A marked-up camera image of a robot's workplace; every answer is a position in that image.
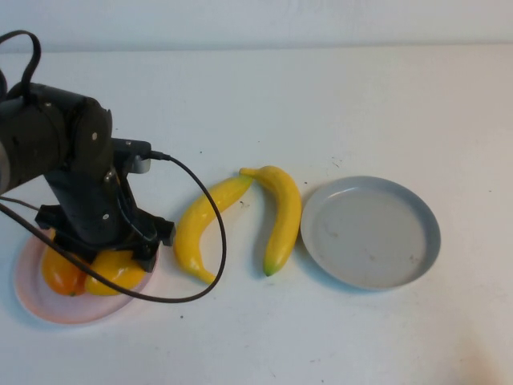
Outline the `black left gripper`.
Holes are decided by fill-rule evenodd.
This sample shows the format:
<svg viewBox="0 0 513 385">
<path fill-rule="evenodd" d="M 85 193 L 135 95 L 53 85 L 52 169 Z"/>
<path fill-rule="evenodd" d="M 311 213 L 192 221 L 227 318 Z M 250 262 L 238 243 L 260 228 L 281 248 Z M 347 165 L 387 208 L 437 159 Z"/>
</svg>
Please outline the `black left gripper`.
<svg viewBox="0 0 513 385">
<path fill-rule="evenodd" d="M 98 177 L 63 168 L 45 172 L 58 204 L 41 206 L 36 223 L 53 229 L 56 243 L 83 263 L 91 265 L 105 250 L 128 250 L 152 273 L 159 247 L 172 245 L 176 229 L 173 222 L 137 207 L 127 175 L 149 168 L 148 162 L 113 164 Z"/>
</svg>

